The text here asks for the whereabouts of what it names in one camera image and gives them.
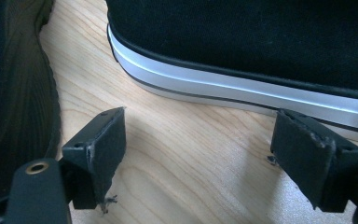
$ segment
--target light wood table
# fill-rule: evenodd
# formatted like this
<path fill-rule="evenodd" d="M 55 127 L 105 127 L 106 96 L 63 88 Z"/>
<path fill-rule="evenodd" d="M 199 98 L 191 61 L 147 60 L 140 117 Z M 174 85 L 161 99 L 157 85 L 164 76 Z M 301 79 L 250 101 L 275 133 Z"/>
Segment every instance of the light wood table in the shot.
<path fill-rule="evenodd" d="M 350 223 L 313 211 L 270 165 L 275 118 L 178 102 L 144 91 L 114 60 L 104 1 L 57 0 L 41 33 L 58 84 L 62 143 L 98 113 L 126 106 L 127 152 L 103 215 L 72 210 L 74 223 Z"/>

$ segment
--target black rubber sole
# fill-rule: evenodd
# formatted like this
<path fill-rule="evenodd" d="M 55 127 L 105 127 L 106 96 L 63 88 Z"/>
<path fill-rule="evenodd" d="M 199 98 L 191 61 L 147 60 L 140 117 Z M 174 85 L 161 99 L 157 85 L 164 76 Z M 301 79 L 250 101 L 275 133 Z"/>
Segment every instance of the black rubber sole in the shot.
<path fill-rule="evenodd" d="M 15 170 L 54 158 L 60 142 L 56 83 L 39 41 L 53 2 L 0 1 L 0 204 Z"/>

